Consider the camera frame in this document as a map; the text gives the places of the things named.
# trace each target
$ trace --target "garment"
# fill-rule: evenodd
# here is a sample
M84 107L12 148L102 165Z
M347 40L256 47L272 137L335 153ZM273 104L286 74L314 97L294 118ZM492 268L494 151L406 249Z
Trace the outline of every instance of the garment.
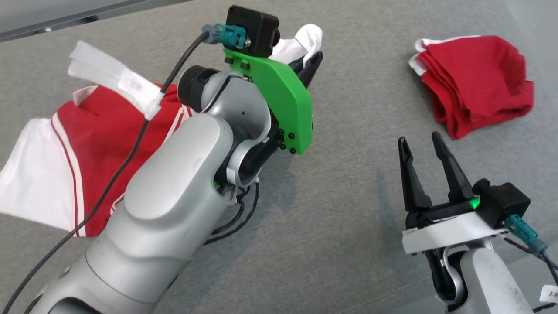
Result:
M297 33L297 40L280 41L274 58L286 64L297 58L308 59L320 50L321 36L319 27L304 26ZM114 83L111 86L116 91L101 85L80 89L52 118L29 121L0 172L0 212L68 231L91 213L107 183L131 151L144 121L141 106L129 101L134 100L131 97L136 95L136 90L132 87L137 86L121 86L121 78L113 81L111 73L103 73L103 69L97 73L83 73L84 69L99 70L95 68L95 60L83 57L83 53L93 51L105 65L112 65L109 70L118 63L121 72L133 74L130 78L139 78L143 86L152 85L102 51L91 50L84 43L78 47L81 51L77 49L73 54L74 61L78 62L72 63L70 74L81 71L85 74L83 78L96 83L103 78L105 82ZM128 100L119 94L122 90L127 92L124 95ZM122 199L137 169L194 113L180 103L175 85L167 90L160 106L134 158L76 236L97 236L103 231L113 205Z
M459 139L475 129L529 113L533 82L525 58L498 36L421 39L409 65L422 76L434 115Z

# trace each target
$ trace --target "gray fabric surface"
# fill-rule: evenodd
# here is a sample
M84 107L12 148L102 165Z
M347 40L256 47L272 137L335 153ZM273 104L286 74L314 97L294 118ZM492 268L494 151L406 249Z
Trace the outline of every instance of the gray fabric surface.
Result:
M0 44L0 159L33 117L50 116L88 85L69 78L69 54L84 40L155 82L163 81L203 24L222 22L230 0L203 0L139 12ZM314 142L304 156L277 153L262 174L258 211L238 234L202 248L158 313L383 313L430 294L426 260L403 253L405 211L397 138L407 136L434 202L448 189L430 133L443 131L422 83L408 68L413 43L495 34L515 44L536 82L528 116L479 130L448 146L471 181L513 182L531 197L526 219L549 242L558 197L558 107L539 79L506 7L498 0L236 0L274 14L283 36L305 23L324 30L322 66L310 92ZM203 46L186 66L224 69ZM0 304L63 232L0 216ZM72 239L24 291L14 312L88 246ZM500 243L506 261L521 253Z

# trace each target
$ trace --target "green bracket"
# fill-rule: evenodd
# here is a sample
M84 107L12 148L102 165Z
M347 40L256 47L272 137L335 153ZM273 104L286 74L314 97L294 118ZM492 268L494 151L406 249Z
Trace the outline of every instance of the green bracket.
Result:
M312 142L312 98L295 72L284 63L224 51L230 68L252 78L262 93L285 132L286 149L303 154Z

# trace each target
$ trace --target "green led indicator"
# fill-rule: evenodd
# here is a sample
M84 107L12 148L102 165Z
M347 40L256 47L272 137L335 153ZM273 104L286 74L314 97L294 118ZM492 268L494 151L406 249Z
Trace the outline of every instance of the green led indicator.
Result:
M476 210L477 206L479 206L479 204L480 204L480 199L479 198L473 198L469 201L469 204L471 204L471 206L473 207L473 210Z

